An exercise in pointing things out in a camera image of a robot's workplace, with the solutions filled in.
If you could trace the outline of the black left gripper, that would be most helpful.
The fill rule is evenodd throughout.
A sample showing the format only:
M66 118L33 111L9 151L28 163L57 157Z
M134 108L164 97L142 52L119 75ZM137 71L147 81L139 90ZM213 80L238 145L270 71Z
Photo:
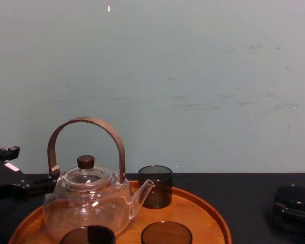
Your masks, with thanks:
M20 147L0 148L0 200L15 199L24 201L38 195L52 193L60 176L60 170L48 174L39 174L40 178L32 179L16 166L5 160L18 158Z

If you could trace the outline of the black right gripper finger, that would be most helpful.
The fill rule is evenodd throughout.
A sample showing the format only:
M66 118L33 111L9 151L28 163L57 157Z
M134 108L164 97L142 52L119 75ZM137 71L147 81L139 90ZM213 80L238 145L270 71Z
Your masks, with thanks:
M305 202L275 202L273 215L305 221Z

